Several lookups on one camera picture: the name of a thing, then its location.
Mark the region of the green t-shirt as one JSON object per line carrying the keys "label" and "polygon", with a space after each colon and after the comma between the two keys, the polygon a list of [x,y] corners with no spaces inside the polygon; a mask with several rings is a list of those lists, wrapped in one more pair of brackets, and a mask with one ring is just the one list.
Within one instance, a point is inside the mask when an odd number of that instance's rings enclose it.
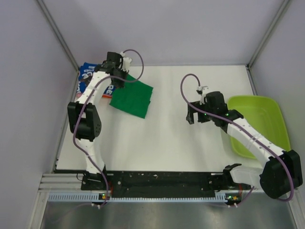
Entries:
{"label": "green t-shirt", "polygon": [[141,81],[125,83],[123,88],[114,90],[110,106],[144,119],[148,112],[152,93],[153,87]]}

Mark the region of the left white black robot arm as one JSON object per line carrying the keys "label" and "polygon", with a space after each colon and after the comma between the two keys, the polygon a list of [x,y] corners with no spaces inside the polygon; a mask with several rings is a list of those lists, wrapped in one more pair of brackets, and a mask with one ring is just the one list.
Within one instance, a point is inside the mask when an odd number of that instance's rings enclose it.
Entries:
{"label": "left white black robot arm", "polygon": [[91,80],[82,95],[67,106],[72,141],[85,155],[86,172],[83,182],[90,181],[99,190],[109,188],[105,162],[100,153],[102,122],[97,105],[102,99],[103,83],[122,88],[127,82],[132,59],[126,52],[108,52],[106,60],[94,67]]}

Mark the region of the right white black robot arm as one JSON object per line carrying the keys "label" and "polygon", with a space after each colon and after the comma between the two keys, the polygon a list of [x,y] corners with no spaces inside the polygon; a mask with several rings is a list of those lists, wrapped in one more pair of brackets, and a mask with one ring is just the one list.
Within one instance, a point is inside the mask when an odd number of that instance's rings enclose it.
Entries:
{"label": "right white black robot arm", "polygon": [[196,92],[200,100],[187,102],[188,123],[194,124],[194,114],[199,123],[212,121],[231,137],[238,155],[248,152],[261,165],[233,165],[222,177],[223,185],[232,189],[244,183],[262,189],[272,199],[290,201],[303,183],[301,159],[290,148],[279,105],[267,97],[250,95],[233,96],[226,102],[220,91],[208,87]]}

